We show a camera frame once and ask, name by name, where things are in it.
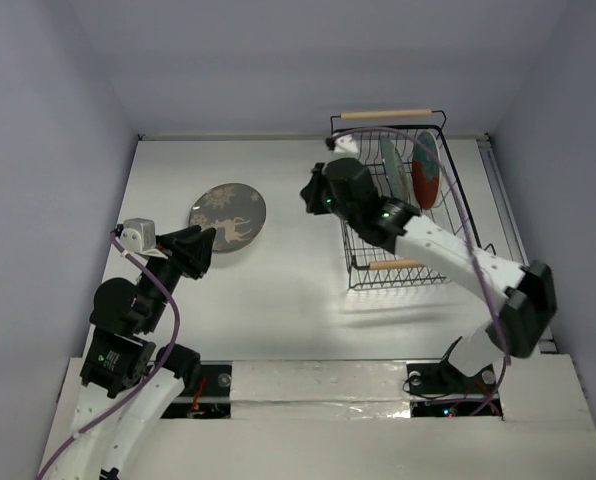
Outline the grey brown plate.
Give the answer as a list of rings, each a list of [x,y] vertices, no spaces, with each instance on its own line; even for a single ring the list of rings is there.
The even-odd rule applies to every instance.
[[[227,240],[253,237],[262,231],[267,206],[262,194],[243,183],[225,183],[213,187],[193,204],[188,217],[190,226],[213,227],[216,236]]]

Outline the blue floral white plate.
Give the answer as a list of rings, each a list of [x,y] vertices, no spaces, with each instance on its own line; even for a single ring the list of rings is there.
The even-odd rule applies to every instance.
[[[408,202],[409,191],[406,181],[406,171],[399,152],[394,143],[387,138],[381,138],[379,140],[379,145],[385,177],[391,193],[394,197]]]

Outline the white bowl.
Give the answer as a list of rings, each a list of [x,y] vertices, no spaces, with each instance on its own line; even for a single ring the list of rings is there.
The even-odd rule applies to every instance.
[[[253,242],[253,237],[239,237],[227,240],[224,236],[216,236],[213,243],[213,252],[227,254],[241,250]]]

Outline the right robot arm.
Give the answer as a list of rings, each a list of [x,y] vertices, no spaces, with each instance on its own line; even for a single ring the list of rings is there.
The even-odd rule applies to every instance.
[[[489,320],[455,340],[434,375],[460,392],[486,366],[532,356],[557,311],[552,269],[522,265],[476,247],[412,205],[378,193],[369,170],[354,158],[318,163],[300,192],[313,215],[333,214],[366,243],[415,260],[483,301]]]

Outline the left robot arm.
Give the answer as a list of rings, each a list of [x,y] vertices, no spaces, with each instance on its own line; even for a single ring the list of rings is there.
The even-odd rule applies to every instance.
[[[176,339],[181,314],[173,292],[181,278],[198,280],[207,273],[215,235],[215,229],[200,226],[158,235],[154,222],[141,218],[111,232],[113,247],[140,275],[134,282],[114,277],[97,288],[70,436],[38,478],[127,478],[168,406],[201,385],[200,354]],[[158,348],[146,337],[167,308],[173,337]]]

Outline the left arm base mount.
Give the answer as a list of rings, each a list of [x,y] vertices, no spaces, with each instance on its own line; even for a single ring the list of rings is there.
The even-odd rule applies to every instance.
[[[184,390],[161,415],[162,419],[216,420],[231,417],[232,364],[207,362],[197,385]]]

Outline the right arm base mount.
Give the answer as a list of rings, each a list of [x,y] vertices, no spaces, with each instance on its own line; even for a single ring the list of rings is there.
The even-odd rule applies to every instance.
[[[467,377],[451,365],[408,363],[402,390],[409,397],[411,415],[414,418],[502,418],[497,380],[492,365]]]

